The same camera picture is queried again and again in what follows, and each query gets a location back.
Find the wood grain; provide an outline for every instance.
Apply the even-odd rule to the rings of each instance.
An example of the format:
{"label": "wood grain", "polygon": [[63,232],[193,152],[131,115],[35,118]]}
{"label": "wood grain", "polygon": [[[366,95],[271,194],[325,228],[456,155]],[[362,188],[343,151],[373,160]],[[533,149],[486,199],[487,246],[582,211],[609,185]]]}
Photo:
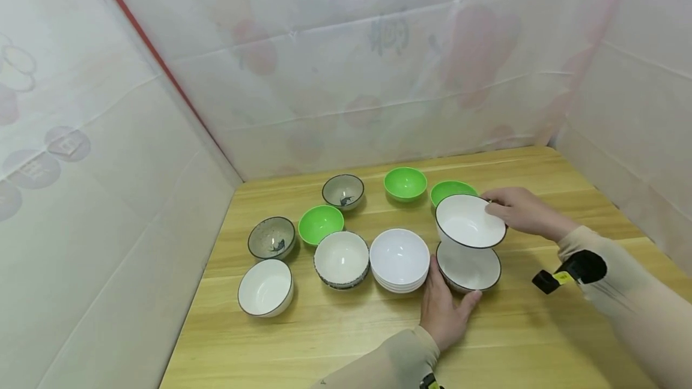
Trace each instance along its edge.
{"label": "wood grain", "polygon": [[[692,281],[550,148],[509,149],[406,165],[425,172],[428,189],[446,179],[467,181],[479,191],[524,186],[598,233],[618,240],[665,284],[692,298]],[[346,214],[346,228],[368,244],[383,230],[410,229],[433,252],[438,239],[428,196],[409,205],[389,201],[383,177],[392,167],[349,171],[365,183],[366,201]],[[252,227],[269,216],[285,216],[297,224],[302,213],[323,203],[322,185],[339,172],[252,181],[237,190],[161,388],[306,388],[388,336],[417,324],[421,290],[391,294],[374,283],[370,274],[355,290],[334,292],[314,274],[313,251],[302,244],[287,260],[296,279],[290,308],[268,320],[250,318],[240,310],[238,284],[255,263],[246,244]],[[531,278],[536,272],[559,266],[553,243],[509,231],[496,250],[502,279],[483,298],[464,341],[441,359],[436,374],[442,384],[654,388],[575,285],[566,285],[549,297],[533,287]]]}

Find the fabric wall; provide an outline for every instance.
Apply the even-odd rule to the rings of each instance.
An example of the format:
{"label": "fabric wall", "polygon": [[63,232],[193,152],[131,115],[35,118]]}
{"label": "fabric wall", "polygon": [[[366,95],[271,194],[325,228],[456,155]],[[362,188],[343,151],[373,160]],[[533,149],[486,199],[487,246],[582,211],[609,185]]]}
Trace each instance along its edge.
{"label": "fabric wall", "polygon": [[692,275],[692,0],[622,0],[557,148]]}
{"label": "fabric wall", "polygon": [[124,0],[245,179],[546,143],[618,0]]}
{"label": "fabric wall", "polygon": [[240,179],[112,0],[0,10],[0,387],[158,387]]}

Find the bowl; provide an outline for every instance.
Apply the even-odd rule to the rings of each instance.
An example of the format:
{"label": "bowl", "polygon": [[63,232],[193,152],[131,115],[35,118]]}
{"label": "bowl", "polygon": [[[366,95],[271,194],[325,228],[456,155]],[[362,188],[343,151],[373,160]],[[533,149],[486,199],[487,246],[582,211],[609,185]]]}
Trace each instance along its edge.
{"label": "bowl", "polygon": [[355,233],[337,231],[322,239],[313,263],[324,284],[335,290],[349,290],[368,275],[368,245]]}
{"label": "bowl", "polygon": [[370,245],[370,266],[378,282],[384,281],[380,283],[384,288],[422,285],[430,258],[424,240],[405,229],[383,231]]}
{"label": "bowl", "polygon": [[440,240],[451,240],[469,248],[492,248],[502,242],[507,225],[488,215],[483,198],[468,194],[450,195],[437,205],[434,217]]}
{"label": "bowl", "polygon": [[351,211],[363,202],[365,185],[358,176],[338,175],[324,183],[322,198],[341,211]]}
{"label": "bowl", "polygon": [[410,293],[414,292],[415,290],[418,290],[420,286],[422,286],[425,283],[425,279],[427,278],[427,275],[423,277],[423,279],[420,279],[417,283],[410,284],[410,285],[395,285],[388,283],[387,281],[383,280],[380,278],[378,275],[373,272],[373,276],[375,277],[375,280],[379,285],[382,285],[384,289],[387,289],[388,291],[392,293]]}
{"label": "bowl", "polygon": [[280,315],[293,300],[293,275],[286,263],[275,258],[252,266],[238,287],[238,304],[253,317]]}
{"label": "bowl", "polygon": [[442,276],[451,289],[460,293],[490,289],[502,275],[500,258],[493,249],[461,247],[443,240],[436,254]]}
{"label": "bowl", "polygon": [[278,258],[283,260],[296,244],[296,227],[282,216],[261,221],[247,236],[247,249],[260,260]]}
{"label": "bowl", "polygon": [[446,180],[436,184],[431,189],[432,205],[437,207],[443,199],[456,194],[469,194],[478,197],[478,192],[473,186],[458,180]]}
{"label": "bowl", "polygon": [[300,218],[299,234],[306,244],[316,247],[320,240],[344,229],[344,216],[333,206],[315,206]]}
{"label": "bowl", "polygon": [[411,167],[398,167],[385,176],[385,190],[397,202],[413,202],[428,188],[428,179],[422,171]]}

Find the yellow label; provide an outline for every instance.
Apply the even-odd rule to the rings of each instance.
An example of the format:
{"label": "yellow label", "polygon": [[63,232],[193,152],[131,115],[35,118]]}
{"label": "yellow label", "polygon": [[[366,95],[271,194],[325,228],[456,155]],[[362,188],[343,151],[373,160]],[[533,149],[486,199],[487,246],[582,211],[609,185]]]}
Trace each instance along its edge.
{"label": "yellow label", "polygon": [[557,274],[553,274],[553,278],[558,280],[558,283],[560,283],[560,285],[569,283],[569,281],[574,281],[572,275],[569,275],[567,272],[564,271],[558,272]]}

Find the green bowl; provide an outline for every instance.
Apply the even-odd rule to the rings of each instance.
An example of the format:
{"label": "green bowl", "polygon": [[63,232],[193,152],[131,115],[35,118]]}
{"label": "green bowl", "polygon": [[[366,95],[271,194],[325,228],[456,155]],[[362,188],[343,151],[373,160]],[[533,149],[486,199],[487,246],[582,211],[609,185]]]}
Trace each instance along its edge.
{"label": "green bowl", "polygon": [[478,192],[473,186],[458,180],[446,180],[436,184],[431,189],[432,205],[437,207],[442,199],[456,194],[468,194],[478,197]]}
{"label": "green bowl", "polygon": [[385,176],[385,190],[397,202],[413,202],[428,188],[428,179],[422,171],[411,167],[398,167]]}
{"label": "green bowl", "polygon": [[315,206],[300,218],[299,234],[306,244],[316,247],[335,231],[344,229],[344,216],[336,207]]}

